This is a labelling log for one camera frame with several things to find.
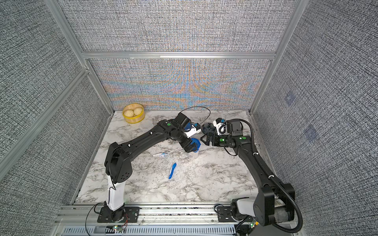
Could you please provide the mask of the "clear plastic container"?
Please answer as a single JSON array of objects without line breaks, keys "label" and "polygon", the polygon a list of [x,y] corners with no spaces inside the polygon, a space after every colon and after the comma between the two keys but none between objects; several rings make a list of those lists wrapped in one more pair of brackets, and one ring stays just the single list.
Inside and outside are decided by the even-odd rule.
[{"label": "clear plastic container", "polygon": [[188,158],[189,158],[189,160],[195,160],[195,159],[198,158],[198,155],[199,155],[199,151],[190,152],[190,153],[188,153]]}]

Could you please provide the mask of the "blue toothbrush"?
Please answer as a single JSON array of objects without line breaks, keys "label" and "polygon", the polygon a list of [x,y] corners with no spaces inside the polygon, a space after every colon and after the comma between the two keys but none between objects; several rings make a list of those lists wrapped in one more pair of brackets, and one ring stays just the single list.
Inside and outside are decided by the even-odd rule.
[{"label": "blue toothbrush", "polygon": [[169,180],[172,179],[176,166],[177,166],[177,163],[172,164],[171,169],[170,169],[170,173],[169,173],[169,176],[168,176]]}]

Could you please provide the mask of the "toothpaste tube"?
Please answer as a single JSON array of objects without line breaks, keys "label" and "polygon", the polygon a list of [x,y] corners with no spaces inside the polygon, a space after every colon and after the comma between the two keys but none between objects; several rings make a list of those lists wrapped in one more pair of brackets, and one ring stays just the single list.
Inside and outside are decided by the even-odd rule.
[{"label": "toothpaste tube", "polygon": [[168,156],[168,153],[166,152],[157,153],[153,155],[153,157],[166,157],[166,156]]}]

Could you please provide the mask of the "blue lid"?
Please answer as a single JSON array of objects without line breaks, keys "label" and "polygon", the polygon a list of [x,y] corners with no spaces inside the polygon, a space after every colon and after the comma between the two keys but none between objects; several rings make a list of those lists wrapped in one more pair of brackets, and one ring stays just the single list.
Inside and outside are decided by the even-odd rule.
[{"label": "blue lid", "polygon": [[191,138],[192,145],[194,146],[192,152],[198,152],[201,146],[201,142],[197,138]]}]

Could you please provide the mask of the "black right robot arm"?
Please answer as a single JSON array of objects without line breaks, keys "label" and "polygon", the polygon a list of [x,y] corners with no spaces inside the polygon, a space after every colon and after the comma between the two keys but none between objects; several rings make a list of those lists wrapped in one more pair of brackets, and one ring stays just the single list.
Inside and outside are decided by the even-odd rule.
[{"label": "black right robot arm", "polygon": [[261,157],[252,134],[245,135],[243,125],[253,131],[252,125],[243,119],[216,119],[203,125],[203,144],[233,149],[254,178],[258,194],[256,197],[233,199],[231,214],[238,221],[237,227],[248,220],[261,226],[272,225],[278,230],[295,234],[303,228],[303,215],[295,202],[295,190],[291,184],[284,184]]}]

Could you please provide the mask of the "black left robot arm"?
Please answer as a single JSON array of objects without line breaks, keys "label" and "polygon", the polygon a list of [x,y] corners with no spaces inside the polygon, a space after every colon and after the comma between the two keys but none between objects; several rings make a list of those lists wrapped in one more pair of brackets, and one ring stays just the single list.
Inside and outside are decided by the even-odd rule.
[{"label": "black left robot arm", "polygon": [[148,132],[131,141],[122,144],[114,142],[109,146],[104,162],[109,190],[101,216],[111,222],[123,220],[125,181],[132,175],[132,161],[144,151],[169,139],[178,142],[187,153],[198,151],[199,147],[192,140],[192,135],[185,131],[189,123],[190,119],[179,113],[174,119],[159,121]]}]

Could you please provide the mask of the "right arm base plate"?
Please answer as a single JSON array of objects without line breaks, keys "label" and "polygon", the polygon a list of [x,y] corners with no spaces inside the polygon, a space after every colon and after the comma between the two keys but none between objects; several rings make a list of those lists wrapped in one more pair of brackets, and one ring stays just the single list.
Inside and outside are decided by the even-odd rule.
[{"label": "right arm base plate", "polygon": [[233,215],[231,206],[224,206],[222,204],[218,204],[218,205],[215,205],[213,209],[220,223],[242,222],[244,218],[246,217],[243,215],[239,215],[239,216],[236,216],[236,214]]}]

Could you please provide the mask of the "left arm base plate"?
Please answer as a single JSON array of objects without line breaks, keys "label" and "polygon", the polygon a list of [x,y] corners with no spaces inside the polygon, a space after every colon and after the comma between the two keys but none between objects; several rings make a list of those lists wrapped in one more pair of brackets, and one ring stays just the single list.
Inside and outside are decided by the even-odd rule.
[{"label": "left arm base plate", "polygon": [[139,217],[140,207],[122,206],[112,211],[108,206],[102,207],[97,218],[97,223],[136,223]]}]

